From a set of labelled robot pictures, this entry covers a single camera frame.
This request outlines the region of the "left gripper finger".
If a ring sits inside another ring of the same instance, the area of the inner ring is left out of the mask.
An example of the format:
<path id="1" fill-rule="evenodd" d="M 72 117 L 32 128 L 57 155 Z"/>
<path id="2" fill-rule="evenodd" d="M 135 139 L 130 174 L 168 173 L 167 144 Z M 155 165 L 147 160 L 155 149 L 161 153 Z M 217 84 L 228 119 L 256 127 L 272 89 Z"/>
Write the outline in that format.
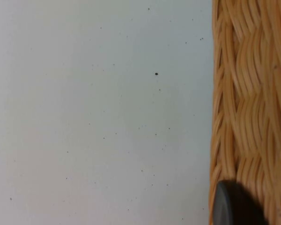
<path id="1" fill-rule="evenodd" d="M 245 187 L 234 180 L 216 186 L 212 222 L 214 225 L 267 225 L 262 207 Z"/>

